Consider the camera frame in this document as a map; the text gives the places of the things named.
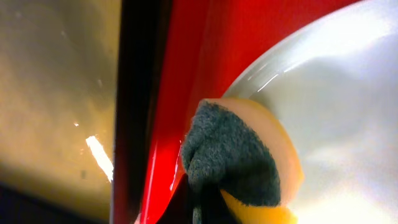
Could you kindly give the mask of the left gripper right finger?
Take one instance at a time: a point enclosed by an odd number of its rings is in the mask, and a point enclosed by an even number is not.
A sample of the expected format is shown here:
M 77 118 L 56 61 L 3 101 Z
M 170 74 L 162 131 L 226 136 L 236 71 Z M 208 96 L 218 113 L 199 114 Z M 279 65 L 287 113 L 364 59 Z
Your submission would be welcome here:
M 201 191 L 200 208 L 203 224 L 238 224 L 217 186 L 207 186 Z

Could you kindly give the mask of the yellow green sponge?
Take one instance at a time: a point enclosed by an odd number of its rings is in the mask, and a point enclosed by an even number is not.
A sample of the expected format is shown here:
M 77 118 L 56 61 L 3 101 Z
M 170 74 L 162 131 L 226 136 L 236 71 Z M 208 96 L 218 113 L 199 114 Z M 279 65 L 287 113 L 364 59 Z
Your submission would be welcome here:
M 181 148 L 201 222 L 201 191 L 217 186 L 238 223 L 297 223 L 288 204 L 303 180 L 289 135 L 265 107 L 247 99 L 202 100 Z

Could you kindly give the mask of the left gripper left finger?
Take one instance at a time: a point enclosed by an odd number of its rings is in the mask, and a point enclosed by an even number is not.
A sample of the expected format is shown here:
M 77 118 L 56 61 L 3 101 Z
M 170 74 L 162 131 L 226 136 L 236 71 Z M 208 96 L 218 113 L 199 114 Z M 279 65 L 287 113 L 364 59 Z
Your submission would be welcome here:
M 157 224 L 192 224 L 193 199 L 188 184 L 188 177 L 184 175 Z

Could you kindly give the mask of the mint green plate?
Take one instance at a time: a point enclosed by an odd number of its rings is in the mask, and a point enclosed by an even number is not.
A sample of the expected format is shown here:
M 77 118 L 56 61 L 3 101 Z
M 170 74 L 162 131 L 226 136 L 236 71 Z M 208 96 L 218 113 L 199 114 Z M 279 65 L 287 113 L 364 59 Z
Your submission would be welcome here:
M 272 111 L 297 149 L 299 223 L 397 222 L 397 0 L 360 1 L 261 55 L 225 96 Z

